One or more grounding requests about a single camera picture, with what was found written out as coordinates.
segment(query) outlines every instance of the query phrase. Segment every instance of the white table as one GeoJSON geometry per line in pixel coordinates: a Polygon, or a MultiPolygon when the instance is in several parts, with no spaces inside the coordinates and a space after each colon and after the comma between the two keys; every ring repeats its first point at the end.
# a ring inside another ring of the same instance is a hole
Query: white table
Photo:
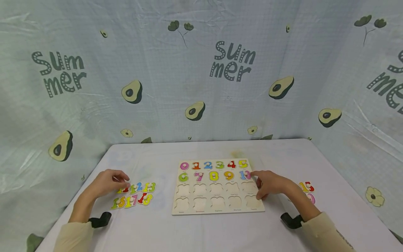
{"type": "Polygon", "coordinates": [[[316,206],[329,214],[357,251],[402,251],[371,208],[306,139],[113,145],[37,251],[53,250],[78,195],[108,168],[123,170],[132,183],[157,186],[148,206],[110,210],[116,193],[98,199],[91,216],[109,211],[112,218],[107,227],[95,230],[92,251],[311,251],[301,230],[289,230],[281,222],[282,213],[295,211],[283,196],[270,196],[265,212],[171,215],[179,161],[232,158],[234,152],[235,157],[248,158],[255,170],[272,170],[297,183],[310,181],[316,206]]]}

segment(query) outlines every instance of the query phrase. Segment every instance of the finger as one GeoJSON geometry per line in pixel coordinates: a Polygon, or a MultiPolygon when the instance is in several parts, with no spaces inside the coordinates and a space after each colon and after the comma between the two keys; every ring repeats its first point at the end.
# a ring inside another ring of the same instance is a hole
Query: finger
{"type": "Polygon", "coordinates": [[[263,172],[263,171],[252,171],[252,172],[251,172],[251,175],[252,175],[252,176],[258,176],[258,177],[259,177],[259,176],[261,176],[262,172],[263,172]]]}
{"type": "Polygon", "coordinates": [[[262,180],[260,178],[256,180],[256,185],[258,186],[259,189],[262,187],[262,180]]]}
{"type": "Polygon", "coordinates": [[[256,199],[260,200],[261,198],[263,198],[268,193],[269,193],[269,191],[268,191],[267,186],[265,186],[265,184],[263,184],[262,188],[256,194],[256,199]]]}
{"type": "Polygon", "coordinates": [[[129,183],[126,182],[115,182],[113,183],[113,189],[117,190],[117,189],[123,189],[123,188],[127,188],[130,187],[129,183]]]}
{"type": "Polygon", "coordinates": [[[126,175],[126,173],[124,173],[123,171],[121,171],[121,170],[111,170],[112,171],[112,176],[114,176],[114,177],[122,177],[122,178],[124,178],[125,180],[130,180],[130,178],[126,175]]]}
{"type": "Polygon", "coordinates": [[[122,177],[120,177],[120,176],[114,176],[114,177],[112,177],[112,178],[114,178],[115,180],[114,181],[116,181],[116,182],[126,182],[122,177]]]}

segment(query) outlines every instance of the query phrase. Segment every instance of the wooden number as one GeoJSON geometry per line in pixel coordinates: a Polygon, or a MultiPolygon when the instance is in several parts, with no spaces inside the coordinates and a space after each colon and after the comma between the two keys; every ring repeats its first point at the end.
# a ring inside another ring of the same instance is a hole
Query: wooden number
{"type": "Polygon", "coordinates": [[[119,200],[119,198],[116,198],[116,199],[113,200],[113,206],[111,207],[111,209],[118,208],[118,200],[119,200]]]}
{"type": "Polygon", "coordinates": [[[135,194],[135,193],[136,193],[136,189],[134,188],[134,185],[131,185],[130,194],[135,194]]]}
{"type": "Polygon", "coordinates": [[[131,202],[130,202],[130,199],[131,199],[131,197],[130,197],[130,196],[126,198],[126,206],[125,206],[125,208],[131,208],[131,202]]]}
{"type": "Polygon", "coordinates": [[[144,199],[144,196],[146,196],[146,195],[147,195],[146,192],[143,193],[143,196],[142,196],[141,199],[139,199],[137,202],[139,202],[140,204],[143,204],[143,199],[144,199]]]}
{"type": "Polygon", "coordinates": [[[217,161],[216,164],[217,164],[217,166],[216,166],[217,169],[223,169],[224,168],[224,163],[223,162],[217,161]]]}
{"type": "Polygon", "coordinates": [[[194,162],[193,163],[193,168],[192,168],[193,170],[200,170],[200,167],[199,167],[199,162],[194,162]]]}
{"type": "Polygon", "coordinates": [[[151,183],[151,188],[150,188],[150,190],[148,190],[148,192],[154,192],[155,191],[155,183],[153,182],[153,183],[151,183]]]}
{"type": "Polygon", "coordinates": [[[251,179],[251,173],[249,171],[240,171],[239,172],[241,174],[241,179],[242,180],[246,180],[246,179],[251,179]]]}
{"type": "Polygon", "coordinates": [[[179,175],[179,181],[180,182],[185,182],[185,181],[187,181],[189,179],[189,177],[187,176],[187,173],[181,173],[180,175],[179,175]]]}
{"type": "Polygon", "coordinates": [[[211,172],[210,172],[210,180],[211,180],[211,181],[217,181],[217,180],[218,180],[218,172],[216,172],[216,171],[211,171],[211,172]]]}
{"type": "Polygon", "coordinates": [[[213,169],[213,166],[211,166],[211,162],[205,162],[204,163],[204,165],[205,165],[205,169],[213,169]]]}
{"type": "Polygon", "coordinates": [[[306,196],[312,201],[312,204],[316,203],[315,197],[312,194],[307,194],[306,196]]]}
{"type": "Polygon", "coordinates": [[[123,197],[121,197],[120,198],[120,202],[119,202],[119,204],[118,204],[118,207],[119,208],[122,208],[122,207],[124,207],[125,206],[125,197],[123,196],[123,197]]]}
{"type": "Polygon", "coordinates": [[[300,182],[300,183],[299,183],[299,186],[301,186],[301,188],[302,188],[302,191],[303,191],[303,192],[309,192],[309,190],[308,190],[308,189],[306,189],[306,187],[305,187],[305,184],[304,184],[304,183],[300,182]]]}
{"type": "Polygon", "coordinates": [[[135,205],[136,205],[136,203],[137,203],[137,196],[138,196],[137,194],[132,196],[132,199],[133,199],[133,205],[132,205],[132,206],[135,206],[135,205]]]}
{"type": "Polygon", "coordinates": [[[228,166],[228,167],[231,167],[231,168],[237,167],[237,166],[235,165],[234,161],[231,161],[227,166],[228,166]]]}
{"type": "Polygon", "coordinates": [[[246,163],[246,160],[240,160],[240,161],[239,161],[239,167],[240,167],[240,168],[246,168],[246,167],[248,167],[248,164],[246,163]]]}
{"type": "Polygon", "coordinates": [[[204,173],[195,173],[195,177],[198,177],[198,178],[196,179],[197,182],[202,181],[203,174],[204,174],[204,173]]]}
{"type": "Polygon", "coordinates": [[[137,191],[141,191],[143,190],[142,186],[141,186],[141,182],[137,183],[137,191]]]}
{"type": "Polygon", "coordinates": [[[310,192],[315,191],[315,188],[311,185],[311,182],[305,182],[306,187],[309,189],[310,192]]]}
{"type": "Polygon", "coordinates": [[[183,163],[181,163],[181,169],[182,170],[187,170],[189,168],[189,164],[188,163],[186,163],[186,162],[183,162],[183,163]]]}
{"type": "Polygon", "coordinates": [[[234,174],[232,172],[230,172],[230,171],[224,172],[224,176],[225,176],[226,180],[231,180],[231,179],[234,178],[234,174]]]}
{"type": "Polygon", "coordinates": [[[149,183],[146,183],[146,184],[145,184],[143,192],[147,192],[147,191],[148,191],[148,184],[149,184],[149,183]]]}
{"type": "Polygon", "coordinates": [[[144,200],[143,205],[144,205],[144,206],[147,206],[148,204],[150,204],[151,199],[152,199],[152,194],[149,194],[149,195],[147,196],[147,198],[144,200]]]}

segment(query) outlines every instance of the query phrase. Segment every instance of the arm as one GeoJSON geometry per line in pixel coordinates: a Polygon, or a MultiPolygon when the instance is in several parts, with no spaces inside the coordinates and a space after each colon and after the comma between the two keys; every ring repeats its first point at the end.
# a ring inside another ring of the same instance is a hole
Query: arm
{"type": "Polygon", "coordinates": [[[257,199],[264,200],[268,194],[285,194],[290,199],[304,220],[302,223],[304,233],[318,251],[355,251],[337,231],[329,216],[320,212],[297,184],[271,171],[253,171],[251,175],[258,176],[257,199]]]}
{"type": "Polygon", "coordinates": [[[83,191],[74,203],[69,222],[62,226],[54,252],[86,252],[93,229],[88,222],[96,199],[120,188],[130,187],[129,177],[122,171],[105,170],[83,191]]]}

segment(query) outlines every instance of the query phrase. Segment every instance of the empty puzzle slot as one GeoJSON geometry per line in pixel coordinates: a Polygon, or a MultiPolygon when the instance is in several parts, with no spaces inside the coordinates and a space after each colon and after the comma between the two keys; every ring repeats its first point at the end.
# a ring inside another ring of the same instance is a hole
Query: empty puzzle slot
{"type": "Polygon", "coordinates": [[[242,206],[242,200],[239,196],[231,196],[228,201],[231,208],[240,208],[242,206]]]}
{"type": "Polygon", "coordinates": [[[190,194],[189,188],[190,188],[189,185],[178,185],[177,195],[178,196],[188,196],[190,194]]]}
{"type": "Polygon", "coordinates": [[[195,190],[193,191],[196,195],[202,195],[207,192],[205,184],[195,184],[195,190]]]}
{"type": "Polygon", "coordinates": [[[260,200],[256,199],[256,195],[252,195],[252,196],[246,196],[245,197],[246,200],[246,206],[249,208],[257,208],[261,205],[260,200]]]}
{"type": "Polygon", "coordinates": [[[195,211],[204,211],[204,208],[206,207],[206,198],[195,198],[194,200],[194,206],[193,209],[195,211]]]}
{"type": "Polygon", "coordinates": [[[227,188],[227,192],[231,193],[231,194],[237,194],[239,193],[239,187],[238,187],[238,183],[227,183],[225,184],[226,188],[227,188]]]}
{"type": "Polygon", "coordinates": [[[210,185],[210,193],[211,194],[221,194],[223,192],[223,188],[221,184],[211,184],[210,185]]]}
{"type": "Polygon", "coordinates": [[[256,193],[258,191],[255,182],[243,182],[241,186],[243,191],[250,194],[256,193]]]}
{"type": "Polygon", "coordinates": [[[189,199],[177,199],[176,201],[175,210],[177,211],[186,211],[189,208],[189,199]]]}
{"type": "Polygon", "coordinates": [[[211,209],[220,210],[225,208],[225,202],[223,197],[212,197],[211,198],[211,209]]]}

